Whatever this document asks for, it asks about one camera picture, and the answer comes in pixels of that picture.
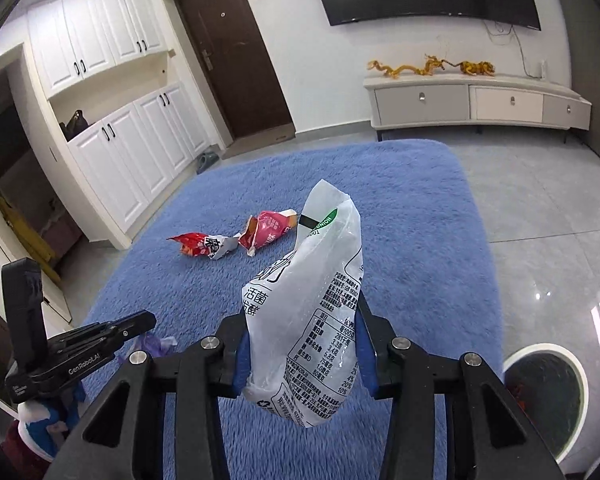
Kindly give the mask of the white printed plastic bag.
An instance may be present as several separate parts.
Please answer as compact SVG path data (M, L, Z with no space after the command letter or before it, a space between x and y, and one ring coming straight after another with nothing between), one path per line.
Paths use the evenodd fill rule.
M358 376L354 318L363 276L358 208L348 194L318 181L294 250L242 288L248 401L300 427L334 416Z

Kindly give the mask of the purple snack wrapper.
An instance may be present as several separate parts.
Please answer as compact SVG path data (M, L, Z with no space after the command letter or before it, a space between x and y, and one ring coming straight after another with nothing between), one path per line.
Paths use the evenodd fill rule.
M119 364L123 364L132 353L137 351L143 351L152 358L162 358L163 356L170 356L177 346L178 341L173 336L161 338L154 333L147 332L135 337L129 348L124 353L117 355L117 361Z

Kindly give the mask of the pink snack wrapper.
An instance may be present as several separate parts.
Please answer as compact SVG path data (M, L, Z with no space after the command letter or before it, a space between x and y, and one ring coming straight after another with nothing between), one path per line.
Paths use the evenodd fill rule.
M294 229L297 223L298 214L293 209L262 211L257 217L248 219L245 229L238 235L238 244L245 248L248 257L253 257L260 248Z

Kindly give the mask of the white round trash bin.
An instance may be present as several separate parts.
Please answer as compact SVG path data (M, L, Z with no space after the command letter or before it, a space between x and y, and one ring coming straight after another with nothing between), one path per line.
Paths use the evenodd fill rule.
M503 365L504 384L558 463L582 432L590 388L579 359L559 344L529 344Z

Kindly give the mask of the blue white striped sleeve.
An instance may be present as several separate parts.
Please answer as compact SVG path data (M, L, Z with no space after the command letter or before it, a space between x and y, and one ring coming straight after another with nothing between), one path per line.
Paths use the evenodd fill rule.
M67 439L67 434L78 424L88 405L88 396L82 382L67 391L68 398L60 398L59 408L50 400L29 400L19 403L18 434L24 445L46 462L51 462Z

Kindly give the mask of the red white snack wrapper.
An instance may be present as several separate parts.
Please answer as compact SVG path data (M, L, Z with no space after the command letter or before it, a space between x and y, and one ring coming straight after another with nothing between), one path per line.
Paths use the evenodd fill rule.
M238 239L234 236L208 235L198 232L172 236L170 240L180 244L181 253L186 256L205 256L211 260L223 258L238 246Z

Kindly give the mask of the grey slippers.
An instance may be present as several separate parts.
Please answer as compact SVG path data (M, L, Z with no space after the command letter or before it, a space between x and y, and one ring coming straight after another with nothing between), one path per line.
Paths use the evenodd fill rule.
M203 172L210 169L214 164L220 160L220 156L214 151L208 151L201 153L196 158L196 174L202 174Z

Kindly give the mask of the black handbag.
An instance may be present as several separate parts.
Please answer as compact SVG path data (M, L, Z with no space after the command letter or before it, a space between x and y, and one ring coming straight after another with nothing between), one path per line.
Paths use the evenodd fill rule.
M59 124L59 127L61 128L61 131L64 134L67 142L74 139L89 126L90 124L83 115L83 110L76 110L66 124L64 122Z

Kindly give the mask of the white shoe cabinet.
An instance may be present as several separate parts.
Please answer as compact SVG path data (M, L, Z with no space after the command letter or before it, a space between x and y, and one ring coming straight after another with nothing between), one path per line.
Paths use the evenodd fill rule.
M19 103L34 154L92 242L125 249L208 148L150 0L43 0L27 10ZM67 142L76 110L90 126Z

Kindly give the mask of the white TV console cabinet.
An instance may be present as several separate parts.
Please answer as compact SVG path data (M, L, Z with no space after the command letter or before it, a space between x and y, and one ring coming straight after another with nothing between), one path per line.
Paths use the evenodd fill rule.
M444 126L591 127L592 104L543 79L463 74L370 77L370 125L377 131Z

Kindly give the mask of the golden dragon ornament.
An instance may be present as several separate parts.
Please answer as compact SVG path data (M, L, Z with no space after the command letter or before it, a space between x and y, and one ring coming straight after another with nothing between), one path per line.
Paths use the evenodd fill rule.
M446 70L447 67L457 68L466 76L495 76L495 67L488 61L460 61L458 63L452 63L444 58L437 58L434 55L428 54L425 55L425 58L426 63L422 67L402 64L396 68L393 68L390 65L379 62L378 60L371 60L367 63L366 68L368 70L377 70L385 77L393 79L398 78L404 72L409 72L417 76L434 76L436 70Z

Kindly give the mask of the dark brown door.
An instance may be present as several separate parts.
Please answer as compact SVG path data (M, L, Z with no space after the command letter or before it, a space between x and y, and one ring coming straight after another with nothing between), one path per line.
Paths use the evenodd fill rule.
M292 119L248 0L175 0L228 130L239 139Z

